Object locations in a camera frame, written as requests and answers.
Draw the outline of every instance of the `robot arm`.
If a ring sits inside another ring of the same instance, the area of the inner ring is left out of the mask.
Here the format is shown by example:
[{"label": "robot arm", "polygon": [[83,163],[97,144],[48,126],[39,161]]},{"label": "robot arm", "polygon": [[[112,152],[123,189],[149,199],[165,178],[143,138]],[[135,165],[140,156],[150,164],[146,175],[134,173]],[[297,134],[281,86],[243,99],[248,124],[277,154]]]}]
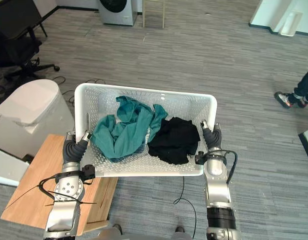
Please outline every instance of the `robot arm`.
[{"label": "robot arm", "polygon": [[49,214],[44,233],[45,240],[73,240],[77,234],[80,201],[85,190],[84,181],[95,177],[91,165],[80,171],[80,161],[86,151],[91,133],[75,142],[75,132],[68,132],[63,147],[62,173],[56,175],[54,206]]},{"label": "robot arm", "polygon": [[227,177],[226,153],[221,149],[221,130],[219,124],[214,132],[208,128],[206,121],[201,123],[203,136],[208,146],[208,153],[199,152],[195,156],[197,164],[204,165],[206,180],[205,197],[207,208],[207,239],[208,240],[241,240],[240,232],[236,230],[234,210],[230,199],[228,184],[236,165]]}]

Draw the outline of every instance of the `black garment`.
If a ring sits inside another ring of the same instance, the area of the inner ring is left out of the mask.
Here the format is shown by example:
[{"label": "black garment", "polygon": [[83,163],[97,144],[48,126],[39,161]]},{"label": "black garment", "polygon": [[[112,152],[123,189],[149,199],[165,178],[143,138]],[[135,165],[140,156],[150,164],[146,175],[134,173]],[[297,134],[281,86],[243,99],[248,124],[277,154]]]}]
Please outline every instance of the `black garment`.
[{"label": "black garment", "polygon": [[149,155],[169,164],[188,163],[187,155],[194,155],[200,141],[197,127],[192,121],[173,117],[162,120],[161,128],[148,143]]},{"label": "black garment", "polygon": [[[306,99],[308,100],[308,72],[305,74],[302,80],[298,83],[297,87],[294,88],[294,94],[300,97],[306,96]],[[291,104],[294,104],[295,102],[298,101],[298,99],[291,93],[288,96],[288,101]]]}]

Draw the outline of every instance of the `black cable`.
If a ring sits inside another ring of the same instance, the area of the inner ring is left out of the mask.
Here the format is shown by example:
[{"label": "black cable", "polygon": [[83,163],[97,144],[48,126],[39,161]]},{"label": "black cable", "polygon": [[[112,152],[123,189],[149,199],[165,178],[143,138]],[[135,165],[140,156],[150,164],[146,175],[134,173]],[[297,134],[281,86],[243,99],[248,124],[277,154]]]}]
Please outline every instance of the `black cable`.
[{"label": "black cable", "polygon": [[[58,79],[58,78],[62,78],[63,81],[60,82],[60,83],[57,83],[57,82],[55,81],[55,79]],[[58,85],[61,85],[61,84],[63,84],[63,83],[66,81],[66,78],[65,78],[64,76],[57,76],[57,77],[54,77],[52,80],[55,81]]]},{"label": "black cable", "polygon": [[[68,198],[72,198],[74,199],[75,201],[79,202],[79,204],[96,204],[96,202],[84,202],[84,201],[79,201],[78,199],[72,197],[72,196],[69,196],[69,195],[66,195],[66,194],[62,194],[62,193],[58,193],[58,192],[54,192],[54,191],[47,191],[45,188],[44,188],[44,184],[49,181],[50,179],[54,179],[56,177],[57,174],[49,177],[49,178],[46,178],[46,179],[43,179],[39,182],[38,185],[32,187],[31,189],[27,190],[26,192],[24,192],[23,194],[21,194],[16,200],[14,200],[11,204],[9,204],[7,207],[5,207],[4,210],[6,210],[7,208],[9,208],[11,205],[13,205],[15,202],[17,202],[20,198],[22,198],[25,194],[29,193],[31,190],[33,190],[34,188],[39,188],[39,190],[41,192],[43,192],[44,194],[46,194],[47,196],[49,196],[52,200],[55,201],[54,199],[54,196],[51,195],[50,193],[54,193],[54,194],[59,194],[59,195],[62,195],[62,196],[65,196],[65,197],[68,197]],[[92,182],[84,182],[84,184],[87,184],[87,185],[91,185],[93,183],[94,179],[92,179]]]},{"label": "black cable", "polygon": [[[87,84],[87,83],[89,83],[89,82],[91,82],[91,81],[94,81],[93,83],[94,84],[96,84],[98,81],[103,81],[103,84],[106,84],[106,82],[105,82],[105,80],[103,80],[103,79],[89,79],[89,80],[87,80],[87,81],[85,81],[85,83]],[[75,90],[68,90],[68,91],[65,91],[64,93],[62,93],[62,95],[65,95],[66,93],[69,93],[69,92],[74,92]],[[73,107],[75,107],[75,95],[72,95],[69,99],[68,99],[68,102],[73,106]]]},{"label": "black cable", "polygon": [[206,153],[206,155],[210,155],[210,154],[216,153],[216,152],[225,152],[224,157],[226,157],[227,154],[234,154],[234,156],[235,156],[233,166],[230,169],[230,172],[229,172],[229,175],[228,175],[228,178],[227,178],[227,181],[226,181],[226,183],[229,184],[230,180],[232,179],[232,176],[234,174],[235,168],[236,168],[236,164],[237,164],[237,161],[238,161],[238,155],[237,155],[236,152],[234,152],[232,150],[223,150],[223,149],[222,150],[209,151],[208,153]]},{"label": "black cable", "polygon": [[31,189],[27,190],[25,193],[23,193],[19,198],[17,198],[16,200],[14,200],[11,204],[9,204],[7,207],[5,207],[4,210],[6,210],[7,208],[9,208],[11,205],[13,205],[15,202],[17,202],[23,195],[29,193],[31,190],[33,190],[34,188],[38,187],[38,185],[32,187]]},{"label": "black cable", "polygon": [[74,198],[73,196],[69,196],[69,195],[66,195],[66,194],[63,194],[63,193],[59,193],[59,192],[55,192],[55,191],[48,191],[48,192],[53,193],[53,194],[58,194],[58,195],[61,195],[61,196],[67,197],[67,198],[71,198],[74,201],[79,202],[79,204],[96,204],[96,202],[79,201],[77,198]]},{"label": "black cable", "polygon": [[65,95],[66,93],[69,93],[69,92],[74,92],[75,90],[68,90],[68,91],[65,91],[64,93],[62,93],[62,95]]},{"label": "black cable", "polygon": [[182,193],[180,194],[180,197],[177,198],[177,199],[173,202],[173,204],[176,205],[176,204],[178,204],[181,200],[185,200],[185,201],[187,201],[187,202],[192,206],[192,208],[194,209],[194,213],[195,213],[195,227],[194,227],[194,233],[193,233],[193,237],[192,237],[192,239],[194,239],[194,236],[195,236],[195,233],[196,233],[197,215],[196,215],[196,210],[195,210],[195,208],[194,208],[194,205],[193,205],[189,200],[183,198],[184,188],[185,188],[185,177],[183,176],[183,190],[182,190]]}]

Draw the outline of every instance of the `wooden stool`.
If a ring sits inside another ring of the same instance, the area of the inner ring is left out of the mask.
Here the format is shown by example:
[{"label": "wooden stool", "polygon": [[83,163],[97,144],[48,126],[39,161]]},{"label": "wooden stool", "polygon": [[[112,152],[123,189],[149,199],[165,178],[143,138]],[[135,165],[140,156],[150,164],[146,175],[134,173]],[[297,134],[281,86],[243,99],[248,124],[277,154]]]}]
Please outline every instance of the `wooden stool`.
[{"label": "wooden stool", "polygon": [[[41,229],[46,227],[53,200],[39,191],[38,187],[24,193],[36,186],[40,180],[61,172],[64,140],[64,136],[51,134],[47,137],[20,181],[1,219]],[[96,204],[80,205],[78,236],[108,225],[107,216],[117,180],[117,177],[97,177],[93,179],[91,185],[84,185],[85,195],[82,201]],[[55,180],[52,179],[45,183],[44,187],[53,191],[55,185]]]},{"label": "wooden stool", "polygon": [[145,2],[162,2],[163,4],[163,28],[165,27],[165,0],[143,0],[143,28],[145,27],[145,14],[146,14],[146,8],[145,8]]}]

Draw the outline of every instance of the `laundry basket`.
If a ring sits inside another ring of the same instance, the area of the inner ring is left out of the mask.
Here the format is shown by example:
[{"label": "laundry basket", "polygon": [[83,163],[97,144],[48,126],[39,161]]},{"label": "laundry basket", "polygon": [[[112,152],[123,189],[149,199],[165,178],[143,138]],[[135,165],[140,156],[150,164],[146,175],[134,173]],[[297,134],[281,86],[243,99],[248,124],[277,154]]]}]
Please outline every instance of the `laundry basket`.
[{"label": "laundry basket", "polygon": [[[192,120],[197,126],[201,141],[198,151],[206,152],[206,144],[199,125],[205,119],[208,127],[214,127],[217,102],[208,94],[178,93],[175,91],[152,90],[125,86],[84,83],[75,90],[76,139],[79,141],[86,130],[93,131],[97,122],[106,115],[116,114],[119,103],[116,97],[132,97],[152,107],[162,105],[170,117]],[[203,167],[195,164],[192,156],[189,163],[183,165],[168,164],[145,151],[127,157],[121,162],[112,163],[91,142],[87,147],[81,165],[92,164],[97,177],[129,177],[129,176],[198,176],[203,174]]]}]

